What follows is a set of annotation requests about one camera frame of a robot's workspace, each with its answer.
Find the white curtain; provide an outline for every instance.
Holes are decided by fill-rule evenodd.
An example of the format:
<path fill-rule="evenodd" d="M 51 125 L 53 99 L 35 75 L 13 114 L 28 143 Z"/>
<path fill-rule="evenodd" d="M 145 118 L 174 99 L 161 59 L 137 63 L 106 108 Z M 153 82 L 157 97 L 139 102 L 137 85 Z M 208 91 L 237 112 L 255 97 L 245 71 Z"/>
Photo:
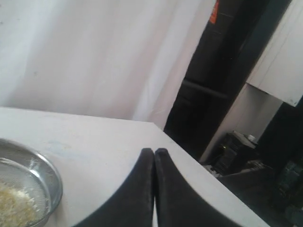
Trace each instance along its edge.
<path fill-rule="evenodd" d="M 214 0 L 0 0 L 0 105 L 163 128 Z"/>

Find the dark floor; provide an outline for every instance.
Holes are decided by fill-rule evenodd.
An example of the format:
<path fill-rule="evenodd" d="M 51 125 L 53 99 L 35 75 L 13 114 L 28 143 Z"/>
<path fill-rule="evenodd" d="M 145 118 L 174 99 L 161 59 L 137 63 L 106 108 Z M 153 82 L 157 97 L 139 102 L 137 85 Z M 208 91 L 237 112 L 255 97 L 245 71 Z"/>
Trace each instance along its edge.
<path fill-rule="evenodd" d="M 270 205 L 274 175 L 270 169 L 218 177 L 232 193 L 271 227 L 292 227 L 282 211 Z"/>

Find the sieve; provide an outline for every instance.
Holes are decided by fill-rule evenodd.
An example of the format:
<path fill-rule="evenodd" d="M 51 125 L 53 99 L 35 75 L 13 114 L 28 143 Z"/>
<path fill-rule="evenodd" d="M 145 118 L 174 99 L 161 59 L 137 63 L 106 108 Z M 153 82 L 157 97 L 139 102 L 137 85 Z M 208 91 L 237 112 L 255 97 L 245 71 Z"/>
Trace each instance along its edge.
<path fill-rule="evenodd" d="M 4 139 L 0 139 L 1 188 L 2 197 L 6 190 L 18 196 L 18 201 L 28 198 L 27 203 L 34 209 L 35 218 L 20 227 L 44 226 L 59 205 L 63 191 L 59 172 L 49 160 L 33 149 Z"/>

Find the white table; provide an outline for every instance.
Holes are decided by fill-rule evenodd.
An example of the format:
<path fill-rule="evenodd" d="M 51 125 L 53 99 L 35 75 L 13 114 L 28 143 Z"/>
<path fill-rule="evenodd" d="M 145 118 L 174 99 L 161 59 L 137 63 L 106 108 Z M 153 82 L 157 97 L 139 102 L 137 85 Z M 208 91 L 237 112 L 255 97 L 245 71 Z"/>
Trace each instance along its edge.
<path fill-rule="evenodd" d="M 153 123 L 0 107 L 0 138 L 38 150 L 60 171 L 63 198 L 47 227 L 71 227 L 96 210 L 122 184 L 142 148 L 167 148 L 188 183 L 230 219 L 268 227 Z"/>

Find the grated cheese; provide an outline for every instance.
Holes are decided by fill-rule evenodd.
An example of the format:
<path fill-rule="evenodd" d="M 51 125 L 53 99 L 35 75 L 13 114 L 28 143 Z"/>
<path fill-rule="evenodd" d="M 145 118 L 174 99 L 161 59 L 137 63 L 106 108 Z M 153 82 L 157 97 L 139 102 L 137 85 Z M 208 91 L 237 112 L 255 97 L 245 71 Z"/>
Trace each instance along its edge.
<path fill-rule="evenodd" d="M 26 191 L 0 182 L 0 226 L 25 227 L 36 219 L 35 203 Z"/>

